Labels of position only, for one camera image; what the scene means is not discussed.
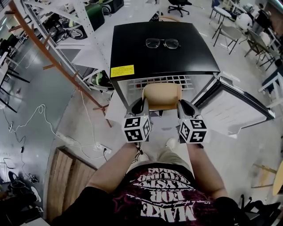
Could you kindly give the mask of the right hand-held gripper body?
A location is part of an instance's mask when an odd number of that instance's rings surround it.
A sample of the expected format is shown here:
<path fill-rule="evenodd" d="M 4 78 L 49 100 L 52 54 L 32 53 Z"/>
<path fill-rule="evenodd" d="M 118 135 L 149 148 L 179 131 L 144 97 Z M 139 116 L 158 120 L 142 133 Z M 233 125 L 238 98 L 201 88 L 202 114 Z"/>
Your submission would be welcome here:
<path fill-rule="evenodd" d="M 203 144 L 208 142 L 208 128 L 201 115 L 188 117 L 178 115 L 179 118 L 179 142 L 190 144 Z"/>

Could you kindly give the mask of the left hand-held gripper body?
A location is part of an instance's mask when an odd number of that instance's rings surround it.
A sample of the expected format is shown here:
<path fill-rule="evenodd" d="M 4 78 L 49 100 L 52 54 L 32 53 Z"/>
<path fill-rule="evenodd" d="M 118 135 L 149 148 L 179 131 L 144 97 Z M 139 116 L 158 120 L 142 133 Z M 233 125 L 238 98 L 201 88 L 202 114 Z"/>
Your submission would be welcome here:
<path fill-rule="evenodd" d="M 152 130 L 149 111 L 139 115 L 126 114 L 122 131 L 127 143 L 148 142 Z"/>

